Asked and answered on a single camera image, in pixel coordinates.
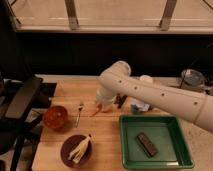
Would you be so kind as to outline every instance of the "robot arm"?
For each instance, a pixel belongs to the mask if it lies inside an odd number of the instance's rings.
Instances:
[[[114,63],[100,75],[97,100],[112,101],[117,93],[137,98],[213,132],[213,97],[187,90],[155,85],[130,77],[124,61]]]

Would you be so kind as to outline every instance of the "wooden table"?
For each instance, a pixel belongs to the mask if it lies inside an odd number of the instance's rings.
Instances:
[[[44,126],[41,140],[33,162],[33,171],[68,171],[72,170],[63,164],[60,150],[63,142],[74,134],[92,135],[92,156],[78,169],[81,171],[122,171],[119,116],[129,114],[129,98],[121,109],[113,105],[109,113],[98,113],[90,117],[95,109],[95,94],[99,84],[97,81],[60,81],[57,84],[52,105],[62,105],[69,113],[69,122],[60,130],[54,131]],[[78,127],[75,127],[78,105],[84,103]],[[153,109],[149,113],[165,112]],[[195,160],[196,171],[207,171],[213,168],[213,137],[210,133],[182,121],[184,133]]]

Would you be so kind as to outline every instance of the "red bowl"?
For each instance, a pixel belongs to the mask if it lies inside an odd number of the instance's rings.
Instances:
[[[62,145],[62,148],[61,148],[61,160],[63,161],[63,163],[66,166],[71,167],[71,168],[78,168],[89,160],[89,158],[92,154],[91,141],[89,141],[87,150],[84,153],[81,160],[79,161],[79,163],[74,163],[72,160],[68,160],[70,152],[72,150],[74,150],[78,146],[78,144],[85,138],[86,138],[86,136],[84,136],[84,135],[73,135],[64,142],[64,144]]]
[[[68,121],[68,112],[63,106],[52,106],[43,115],[43,122],[49,128],[58,129]]]

